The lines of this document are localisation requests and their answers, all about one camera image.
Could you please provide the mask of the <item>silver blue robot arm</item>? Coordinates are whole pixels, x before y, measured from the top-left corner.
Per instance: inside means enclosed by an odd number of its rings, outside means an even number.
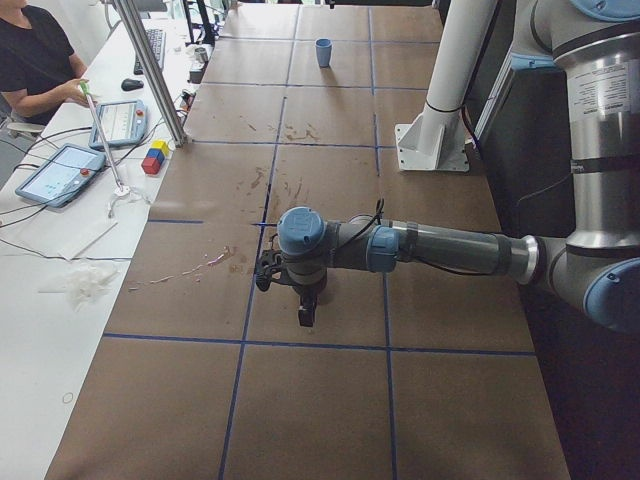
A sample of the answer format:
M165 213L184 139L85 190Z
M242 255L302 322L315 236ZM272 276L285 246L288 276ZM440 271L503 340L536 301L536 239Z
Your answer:
M331 268L387 273L419 262L453 273L507 275L541 285L595 323L639 329L639 5L635 1L521 1L510 65L567 78L575 228L566 238L510 238L380 214L324 220L288 210L256 263L257 287L288 285L299 321L315 319Z

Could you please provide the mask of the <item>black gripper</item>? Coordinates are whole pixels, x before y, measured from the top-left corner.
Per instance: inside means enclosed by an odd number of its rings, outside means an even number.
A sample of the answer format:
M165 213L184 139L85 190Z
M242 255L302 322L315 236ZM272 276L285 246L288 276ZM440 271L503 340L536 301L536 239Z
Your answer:
M324 274L317 281L293 286L294 291L300 296L301 301L298 308L298 321L301 327L313 327L315 323L316 301L327 285L327 274Z

